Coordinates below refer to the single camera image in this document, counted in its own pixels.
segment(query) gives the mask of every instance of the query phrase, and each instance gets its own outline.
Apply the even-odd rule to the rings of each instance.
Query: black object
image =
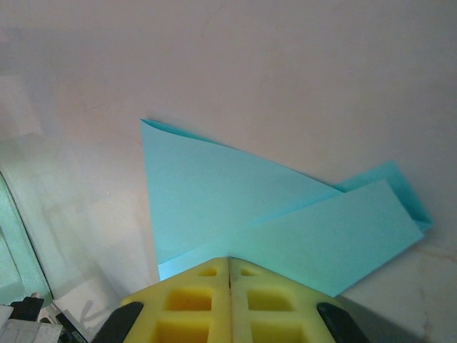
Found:
[[[12,302],[13,312],[9,319],[27,320],[30,322],[36,322],[38,315],[43,306],[44,299],[25,297],[21,302]]]
[[[111,313],[92,343],[122,343],[142,309],[143,304],[140,302],[119,307]]]
[[[52,324],[48,317],[43,317],[40,319],[40,323]]]
[[[336,343],[370,343],[348,312],[326,302],[318,304],[317,310]]]

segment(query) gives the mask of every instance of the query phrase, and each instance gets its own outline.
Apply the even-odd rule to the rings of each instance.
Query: blue paper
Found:
[[[387,182],[380,181],[233,232],[159,271],[167,278],[232,256],[334,297],[422,237]]]
[[[341,182],[335,188],[342,192],[348,192],[383,179],[388,182],[411,218],[416,221],[419,229],[423,232],[429,229],[432,226],[430,216],[419,201],[413,188],[409,185],[408,180],[402,175],[393,161]]]
[[[161,279],[234,256],[336,295],[431,225],[393,162],[330,187],[156,121],[141,133]]]
[[[141,123],[159,264],[234,229],[340,194],[261,157],[176,132]]]

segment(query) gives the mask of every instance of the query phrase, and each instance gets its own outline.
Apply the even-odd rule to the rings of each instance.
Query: white paper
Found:
[[[57,343],[62,326],[10,319],[0,331],[0,343]]]
[[[8,320],[9,316],[13,313],[13,308],[11,306],[0,305],[0,329]]]

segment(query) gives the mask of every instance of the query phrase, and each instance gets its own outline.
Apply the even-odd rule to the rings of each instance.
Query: green object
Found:
[[[38,292],[44,306],[51,292],[8,186],[0,174],[0,304]]]

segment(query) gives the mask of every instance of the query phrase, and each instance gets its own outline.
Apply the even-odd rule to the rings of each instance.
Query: folded paper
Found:
[[[394,163],[330,187],[157,121],[141,133],[162,279],[233,256],[334,296],[431,225]]]

